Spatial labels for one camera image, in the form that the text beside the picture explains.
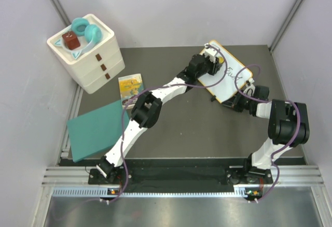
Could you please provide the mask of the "yellow-framed whiteboard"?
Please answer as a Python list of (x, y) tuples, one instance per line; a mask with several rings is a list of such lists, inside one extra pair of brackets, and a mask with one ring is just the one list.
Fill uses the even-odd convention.
[(199, 82), (207, 87), (217, 83), (222, 79), (223, 75), (225, 75), (223, 80), (217, 85), (207, 88), (219, 103), (223, 103), (238, 92), (235, 84), (241, 89), (246, 85), (247, 81), (253, 82), (253, 73), (246, 68), (239, 73), (237, 80), (235, 81), (237, 73), (243, 69), (245, 65), (236, 59), (216, 40), (210, 40), (209, 45), (218, 49), (222, 53), (222, 55), (220, 55), (217, 52), (216, 56), (221, 59), (225, 58), (227, 66), (223, 63), (220, 70), (215, 75), (205, 74), (199, 78)]

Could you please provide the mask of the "yellow bone-shaped whiteboard eraser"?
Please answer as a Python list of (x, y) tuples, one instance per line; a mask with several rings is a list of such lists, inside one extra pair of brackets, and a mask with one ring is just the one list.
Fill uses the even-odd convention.
[(220, 57), (216, 57), (216, 60), (218, 60), (218, 65), (222, 66), (225, 62), (225, 59), (220, 56)]

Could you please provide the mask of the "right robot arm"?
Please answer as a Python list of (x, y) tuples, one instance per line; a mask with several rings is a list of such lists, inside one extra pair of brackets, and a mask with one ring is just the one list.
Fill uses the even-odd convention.
[(310, 136), (307, 105), (282, 100), (269, 101), (269, 88), (250, 85), (222, 103), (236, 112), (247, 110), (250, 115), (268, 119), (268, 138), (245, 160), (243, 168), (232, 174), (255, 183), (266, 178), (272, 163), (283, 153), (305, 144)]

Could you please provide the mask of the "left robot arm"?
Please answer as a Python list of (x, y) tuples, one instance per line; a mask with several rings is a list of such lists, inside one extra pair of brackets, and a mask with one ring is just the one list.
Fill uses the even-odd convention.
[(197, 87), (198, 79), (205, 74), (214, 76), (225, 62), (225, 57), (216, 54), (195, 54), (185, 67), (171, 82), (161, 88), (144, 90), (138, 97), (131, 111), (128, 126), (120, 138), (103, 156), (96, 168), (105, 183), (116, 181), (120, 166), (124, 165), (124, 157), (137, 139), (158, 121), (162, 105), (172, 98), (184, 94)]

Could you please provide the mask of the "paperback book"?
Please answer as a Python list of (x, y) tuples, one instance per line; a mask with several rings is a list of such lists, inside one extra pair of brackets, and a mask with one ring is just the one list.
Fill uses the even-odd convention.
[(119, 77), (118, 83), (122, 107), (125, 108), (127, 105), (127, 109), (132, 109), (137, 101), (137, 98), (131, 103), (128, 102), (144, 90), (141, 74)]

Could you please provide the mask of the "teal headphones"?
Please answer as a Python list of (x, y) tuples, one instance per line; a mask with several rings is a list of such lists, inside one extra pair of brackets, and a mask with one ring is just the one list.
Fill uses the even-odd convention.
[(62, 36), (54, 43), (54, 45), (56, 47), (61, 47), (66, 52), (70, 53), (74, 60), (78, 59), (81, 54), (92, 50), (103, 38), (101, 29), (96, 24), (90, 24), (85, 18), (74, 19), (68, 31), (73, 31), (77, 35), (80, 47), (70, 50), (65, 45)]

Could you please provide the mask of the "brown cube toy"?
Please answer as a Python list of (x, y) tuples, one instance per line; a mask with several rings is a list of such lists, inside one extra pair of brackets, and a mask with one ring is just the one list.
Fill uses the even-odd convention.
[(80, 42), (77, 35), (73, 31), (68, 31), (62, 35), (62, 39), (65, 45), (70, 49), (74, 50), (80, 47)]

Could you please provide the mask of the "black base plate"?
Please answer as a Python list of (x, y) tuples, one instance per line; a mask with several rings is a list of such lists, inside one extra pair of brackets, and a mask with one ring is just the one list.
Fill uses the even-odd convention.
[(235, 185), (259, 188), (273, 183), (266, 178), (233, 178), (243, 168), (245, 158), (127, 159), (129, 179), (124, 168), (113, 182), (93, 168), (89, 185), (126, 186), (127, 193), (212, 193), (232, 192)]

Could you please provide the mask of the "aluminium rail frame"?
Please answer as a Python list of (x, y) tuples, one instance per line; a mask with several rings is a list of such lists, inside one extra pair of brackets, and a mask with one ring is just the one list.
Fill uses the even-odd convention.
[(97, 154), (80, 161), (74, 160), (71, 147), (61, 154), (55, 167), (46, 170), (42, 194), (33, 226), (45, 226), (69, 219), (71, 211), (55, 215), (54, 200), (81, 198), (82, 202), (72, 211), (87, 206), (87, 199), (109, 204), (120, 195), (124, 199), (177, 199), (202, 198), (202, 206), (209, 219), (219, 217), (220, 210), (213, 208), (213, 198), (239, 198), (250, 209), (237, 214), (242, 226), (257, 226), (259, 221), (268, 226), (276, 217), (282, 226), (304, 226), (310, 220), (312, 206), (320, 226), (331, 226), (331, 201), (323, 178), (316, 166), (305, 163), (303, 158), (280, 158), (286, 142), (291, 138), (284, 130), (297, 133), (297, 144), (303, 144), (309, 135), (309, 121), (305, 106), (283, 106), (273, 101), (257, 106), (251, 113), (266, 117), (268, 144), (259, 155), (268, 164), (254, 164), (254, 154), (243, 158), (151, 158), (126, 160), (126, 165), (115, 169), (111, 178), (104, 178), (96, 169)]

